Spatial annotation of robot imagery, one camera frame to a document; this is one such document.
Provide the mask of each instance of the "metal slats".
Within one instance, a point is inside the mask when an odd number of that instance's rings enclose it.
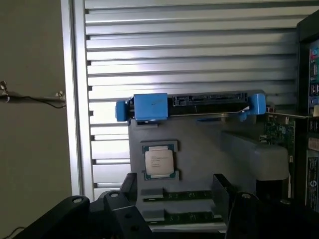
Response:
[[[72,1],[77,22],[85,21],[74,39],[76,52],[86,51],[77,66],[87,67],[77,71],[79,113],[90,111],[80,132],[83,191],[94,192],[91,199],[119,188],[130,170],[128,128],[116,122],[116,100],[137,93],[263,90],[267,101],[293,105],[296,25],[319,9],[317,0],[62,1]]]
[[[290,2],[292,0],[265,0],[266,2]],[[108,8],[134,8],[148,6],[181,6],[181,5],[206,5],[206,4],[228,4],[228,3],[252,3],[260,0],[86,0],[86,9],[108,9]]]

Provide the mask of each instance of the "screw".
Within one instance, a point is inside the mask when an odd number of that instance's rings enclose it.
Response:
[[[76,199],[73,200],[74,203],[80,203],[82,201],[83,201],[82,198],[76,198]]]
[[[110,194],[110,196],[111,196],[112,198],[116,198],[118,195],[119,195],[118,193],[111,193],[111,194]]]
[[[286,204],[286,205],[290,205],[291,204],[291,202],[286,200],[286,199],[282,199],[282,200],[280,200],[280,202],[283,203],[283,204]]]
[[[243,198],[246,198],[246,199],[250,199],[251,198],[251,196],[249,195],[249,194],[247,194],[247,193],[244,193],[244,194],[242,194],[241,195]]]

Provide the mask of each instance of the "beige wall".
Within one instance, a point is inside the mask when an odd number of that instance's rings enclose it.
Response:
[[[23,95],[64,89],[59,0],[1,0],[0,80]],[[66,110],[0,104],[0,238],[71,194]]]

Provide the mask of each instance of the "label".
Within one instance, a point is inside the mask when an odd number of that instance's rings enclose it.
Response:
[[[319,151],[319,138],[309,138],[308,148],[311,150]]]
[[[307,152],[307,182],[306,182],[306,205],[311,207],[315,212],[318,208],[318,153],[313,151]]]
[[[318,53],[319,53],[318,47],[312,49],[311,50],[311,59],[316,59],[318,57]]]

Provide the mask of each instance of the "cable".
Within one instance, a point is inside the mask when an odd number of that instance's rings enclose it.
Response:
[[[6,237],[4,237],[4,238],[2,238],[2,239],[8,239],[8,238],[10,238],[11,236],[13,236],[13,234],[15,234],[16,233],[16,231],[18,231],[18,230],[24,230],[25,229],[25,227],[17,227],[16,229],[14,229],[13,231],[12,231],[12,233],[9,235],[9,236],[6,236]]]
[[[30,99],[30,100],[33,100],[33,101],[37,101],[37,102],[41,102],[41,103],[47,104],[47,105],[52,106],[52,107],[54,107],[56,109],[64,108],[64,106],[55,106],[54,104],[51,104],[51,103],[49,103],[46,100],[39,100],[39,99],[33,98],[31,96],[9,96],[8,95],[7,97],[13,98],[13,99]]]

